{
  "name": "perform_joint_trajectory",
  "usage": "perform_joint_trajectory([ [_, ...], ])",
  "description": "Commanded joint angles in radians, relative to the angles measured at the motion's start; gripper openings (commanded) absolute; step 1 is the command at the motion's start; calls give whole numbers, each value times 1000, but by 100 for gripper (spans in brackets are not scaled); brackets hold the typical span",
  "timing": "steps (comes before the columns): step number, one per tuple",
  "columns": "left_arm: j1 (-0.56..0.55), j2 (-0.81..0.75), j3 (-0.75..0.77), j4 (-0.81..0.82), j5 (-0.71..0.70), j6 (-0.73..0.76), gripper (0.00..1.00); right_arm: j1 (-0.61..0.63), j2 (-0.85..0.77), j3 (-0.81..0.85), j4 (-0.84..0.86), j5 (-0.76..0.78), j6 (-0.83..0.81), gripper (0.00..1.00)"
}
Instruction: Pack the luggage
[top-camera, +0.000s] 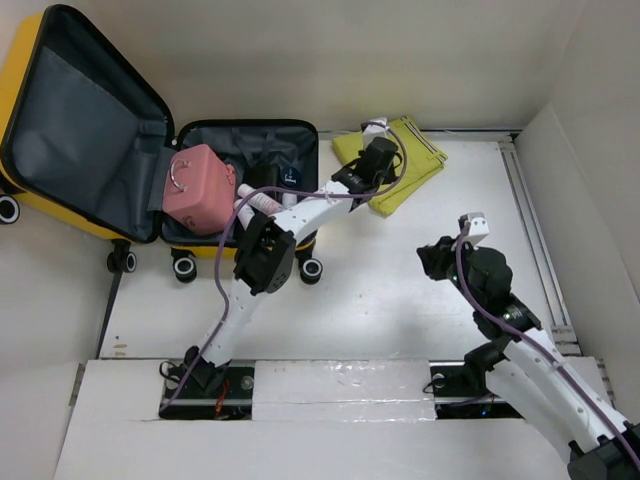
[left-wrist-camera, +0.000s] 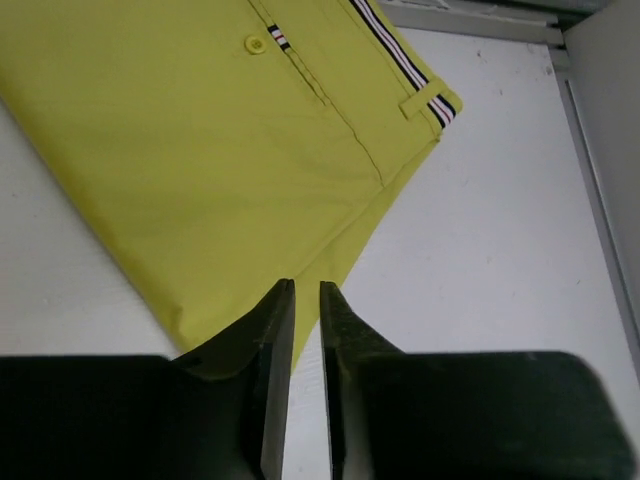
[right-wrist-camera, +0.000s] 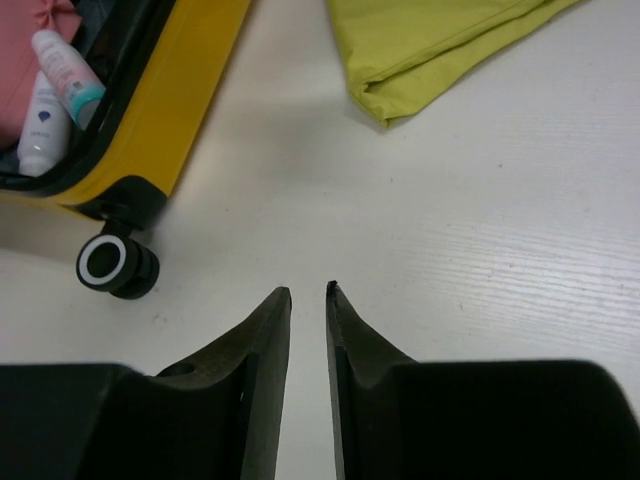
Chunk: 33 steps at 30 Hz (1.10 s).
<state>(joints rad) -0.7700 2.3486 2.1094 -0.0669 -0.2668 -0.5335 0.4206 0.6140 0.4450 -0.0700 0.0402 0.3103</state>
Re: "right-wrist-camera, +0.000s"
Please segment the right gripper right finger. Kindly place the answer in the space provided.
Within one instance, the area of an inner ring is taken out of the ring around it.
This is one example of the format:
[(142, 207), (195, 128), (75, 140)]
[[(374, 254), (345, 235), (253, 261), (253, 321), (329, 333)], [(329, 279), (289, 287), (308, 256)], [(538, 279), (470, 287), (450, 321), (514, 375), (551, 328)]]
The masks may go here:
[(394, 369), (414, 360), (361, 318), (337, 281), (326, 288), (326, 342), (337, 477), (400, 478)]

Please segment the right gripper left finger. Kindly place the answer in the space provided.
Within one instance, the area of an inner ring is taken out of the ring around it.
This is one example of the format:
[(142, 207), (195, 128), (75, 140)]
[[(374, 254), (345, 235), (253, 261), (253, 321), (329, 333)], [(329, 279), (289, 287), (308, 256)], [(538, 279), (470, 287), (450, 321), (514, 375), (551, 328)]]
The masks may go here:
[(278, 287), (237, 326), (155, 377), (130, 374), (120, 479), (272, 479), (290, 348)]

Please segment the yellow-green shirt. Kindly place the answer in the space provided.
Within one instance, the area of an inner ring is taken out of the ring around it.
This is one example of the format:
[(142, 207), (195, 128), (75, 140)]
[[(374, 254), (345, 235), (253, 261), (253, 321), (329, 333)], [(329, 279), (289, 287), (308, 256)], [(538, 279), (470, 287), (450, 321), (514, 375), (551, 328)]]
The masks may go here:
[(330, 1), (346, 88), (384, 127), (411, 117), (574, 0)]

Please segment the white tube with blue logo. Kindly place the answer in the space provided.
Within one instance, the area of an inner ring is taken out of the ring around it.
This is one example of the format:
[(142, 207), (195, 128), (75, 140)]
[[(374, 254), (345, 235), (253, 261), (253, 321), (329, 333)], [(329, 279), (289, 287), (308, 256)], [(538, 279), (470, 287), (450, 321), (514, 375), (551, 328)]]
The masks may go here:
[(36, 75), (17, 156), (21, 175), (38, 177), (66, 155), (71, 118), (46, 76)]

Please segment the white pink bottle teal cap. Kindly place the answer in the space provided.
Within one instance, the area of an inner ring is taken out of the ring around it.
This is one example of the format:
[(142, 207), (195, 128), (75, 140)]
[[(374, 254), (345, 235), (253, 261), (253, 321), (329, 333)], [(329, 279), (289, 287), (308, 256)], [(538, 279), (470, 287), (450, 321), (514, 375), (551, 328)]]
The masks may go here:
[(45, 75), (80, 130), (86, 130), (106, 87), (82, 55), (53, 30), (40, 30), (31, 40)]

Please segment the yellow hard-shell suitcase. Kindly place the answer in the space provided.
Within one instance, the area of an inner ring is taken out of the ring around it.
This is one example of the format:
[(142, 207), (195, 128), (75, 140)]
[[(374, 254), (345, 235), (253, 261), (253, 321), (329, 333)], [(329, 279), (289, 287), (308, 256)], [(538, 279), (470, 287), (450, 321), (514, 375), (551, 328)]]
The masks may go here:
[(118, 1), (86, 52), (106, 93), (69, 153), (42, 176), (5, 173), (4, 197), (100, 221), (76, 274), (133, 300), (160, 263), (132, 238), (150, 228), (178, 183), (249, 10), (246, 1)]

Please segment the pink case with metal handle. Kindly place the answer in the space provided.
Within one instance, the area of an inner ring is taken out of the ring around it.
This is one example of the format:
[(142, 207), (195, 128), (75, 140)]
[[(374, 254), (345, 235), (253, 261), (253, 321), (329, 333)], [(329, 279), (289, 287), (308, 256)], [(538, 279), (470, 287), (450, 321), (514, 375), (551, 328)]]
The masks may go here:
[(70, 1), (1, 1), (1, 147), (13, 145), (26, 118), (39, 63), (31, 39), (54, 30), (71, 41), (81, 17)]

